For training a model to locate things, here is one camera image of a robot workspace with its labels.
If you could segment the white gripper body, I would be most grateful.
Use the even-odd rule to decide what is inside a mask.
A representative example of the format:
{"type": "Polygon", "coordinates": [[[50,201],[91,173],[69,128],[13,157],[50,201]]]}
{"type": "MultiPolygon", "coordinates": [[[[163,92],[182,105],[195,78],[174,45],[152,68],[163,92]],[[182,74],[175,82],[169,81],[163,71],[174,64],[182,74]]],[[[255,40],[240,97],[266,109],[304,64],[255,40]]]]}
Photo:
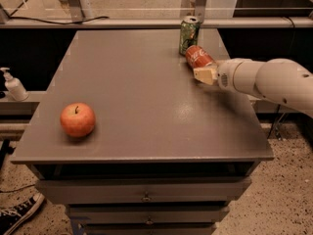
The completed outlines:
{"type": "Polygon", "coordinates": [[[231,59],[221,62],[217,67],[218,85],[222,90],[235,92],[234,77],[243,59],[231,59]]]}

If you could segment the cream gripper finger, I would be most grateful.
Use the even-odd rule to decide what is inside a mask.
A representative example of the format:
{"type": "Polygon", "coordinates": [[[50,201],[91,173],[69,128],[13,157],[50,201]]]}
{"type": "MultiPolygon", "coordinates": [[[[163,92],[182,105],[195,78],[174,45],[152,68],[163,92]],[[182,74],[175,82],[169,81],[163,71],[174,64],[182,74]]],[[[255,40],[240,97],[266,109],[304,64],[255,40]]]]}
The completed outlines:
{"type": "Polygon", "coordinates": [[[216,67],[204,67],[194,69],[194,77],[196,80],[207,84],[217,84],[217,68],[216,67]]]}

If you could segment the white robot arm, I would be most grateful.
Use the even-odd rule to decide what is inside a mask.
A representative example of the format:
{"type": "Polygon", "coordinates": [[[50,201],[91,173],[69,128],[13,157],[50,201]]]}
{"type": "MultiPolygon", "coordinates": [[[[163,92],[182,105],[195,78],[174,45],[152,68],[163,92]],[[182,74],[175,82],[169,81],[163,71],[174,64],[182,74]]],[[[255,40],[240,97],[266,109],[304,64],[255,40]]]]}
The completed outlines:
{"type": "Polygon", "coordinates": [[[194,69],[196,80],[296,110],[313,118],[313,74],[292,60],[230,59],[194,69]]]}

